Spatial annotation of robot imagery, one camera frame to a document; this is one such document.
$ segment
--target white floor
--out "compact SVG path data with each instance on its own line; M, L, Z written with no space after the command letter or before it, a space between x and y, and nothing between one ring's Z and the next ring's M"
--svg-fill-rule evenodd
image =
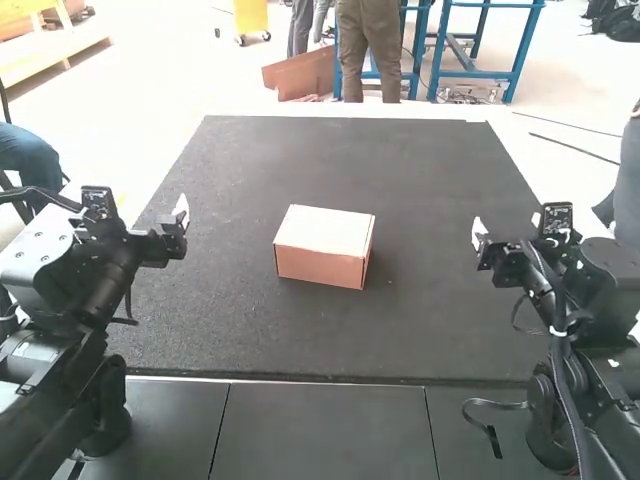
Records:
M430 17L432 31L439 3ZM95 0L93 5L96 20L112 26L115 45L82 55L67 72L47 72L11 91L14 123L53 144L74 181L110 184L120 196L148 195L143 185L160 183L204 114L275 102L273 92L262 86L260 67L284 57L288 8L270 4L272 41L264 43L258 36L242 49L233 41L232 17L210 8L232 9L229 0ZM620 133L640 97L640 64L634 60L640 44L580 36L589 31L579 18L585 9L585 0L566 0L550 2L543 10L510 108ZM451 30L473 30L475 9L460 10ZM496 10L489 14L479 66L508 69L526 12ZM222 30L221 39L214 37L214 27ZM446 62L451 58L447 53ZM429 67L427 56L425 81ZM618 156L615 138L523 117L514 117L513 123L611 159ZM611 188L615 167L547 142L527 141L545 164L562 162L563 171L575 172L561 180L548 172L550 182L570 183L581 192L574 200L591 204ZM5 208L0 214L7 218L11 212Z

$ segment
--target black platform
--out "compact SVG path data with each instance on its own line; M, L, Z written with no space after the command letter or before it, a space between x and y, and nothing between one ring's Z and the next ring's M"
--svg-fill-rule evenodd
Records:
M141 272L141 326L111 328L134 368L522 381L545 354L545 339L509 326L520 292L475 272L474 216L518 235L538 208L488 124L208 117L138 226L181 192L192 206L186 260ZM364 291L278 279L272 241L291 203L376 215Z
M234 384L211 480L437 480L424 389Z
M524 440L527 412L477 408L504 459L460 413L519 390L129 380L135 430L80 480L560 480ZM68 480L72 463L55 480Z

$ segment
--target person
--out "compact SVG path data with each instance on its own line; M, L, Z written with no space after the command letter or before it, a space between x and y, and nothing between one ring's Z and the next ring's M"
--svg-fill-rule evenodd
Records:
M337 0L338 58L345 102L361 103L367 48L380 71L382 101L400 103L402 39L399 0Z
M293 0L287 58L306 53L313 24L313 0Z
M324 21L327 19L329 13L329 7L332 0L316 0L316 6L313 12L313 43L320 43L322 41L322 28L324 27ZM328 34L332 34L332 28L329 27Z
M11 123L0 122L0 170L14 170L24 187L41 187L55 193L63 187L60 158L51 145L34 133ZM29 203L36 214L45 200Z
M622 134L616 184L593 211L607 227L615 220L615 237L640 250L640 100Z

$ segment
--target blue metal frame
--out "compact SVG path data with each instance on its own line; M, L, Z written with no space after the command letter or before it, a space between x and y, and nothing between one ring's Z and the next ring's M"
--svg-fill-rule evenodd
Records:
M433 64L431 66L431 79L429 80L429 88L427 93L427 100L435 101L438 93L438 84L440 78L488 78L494 80L506 80L509 82L509 88L504 92L502 101L504 103L511 103L513 95L515 94L520 74L522 73L522 67L531 45L531 39L533 38L533 32L535 31L536 24L538 23L538 17L540 11L544 8L544 0L533 0L530 4L520 3L497 3L492 4L491 0L483 0L482 2L467 2L459 0L444 0L442 6L442 15L440 16L440 28L438 33L427 34L427 38L436 38L436 46L433 55ZM451 15L452 7L467 7L467 8L481 8L480 18L478 20L478 26L476 32L472 34L458 34L448 33L447 27L449 25L449 17ZM487 22L487 15L489 8L528 8L530 9L529 18L524 27L522 33L522 39L516 53L515 61L511 71L508 72L488 72L478 70L473 62L473 59L478 57L480 50L480 43L482 41L482 34L484 33L484 27ZM458 39L473 40L473 48L471 54L467 55L464 48L458 43ZM445 49L445 41L449 48L453 51L458 61L464 68L463 71L458 70L441 70L440 64L442 63L442 53Z
M418 5L409 6L408 0L400 2L400 31L404 38L404 27L407 19L407 12L416 10L416 32L413 36L413 48L411 55L413 56L413 68L410 72L402 72L402 79L409 80L409 100L415 100L418 95L418 85L420 83L420 68L422 67L422 58L425 52L425 41L427 38L427 23L429 20L429 10L431 9L431 0L419 0ZM342 69L340 68L340 60L338 58L338 35L339 28L336 17L336 33L334 49L335 77L333 81L333 96L337 99L342 98ZM362 72L362 79L380 79L378 66L373 58L371 50L368 51L371 60L371 70Z

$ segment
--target brown pants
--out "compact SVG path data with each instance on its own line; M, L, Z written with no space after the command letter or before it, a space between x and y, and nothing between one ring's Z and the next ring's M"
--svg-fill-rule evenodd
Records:
M371 47L380 71L382 101L400 102L400 5L398 0L337 0L338 56L345 102L363 101L362 65Z

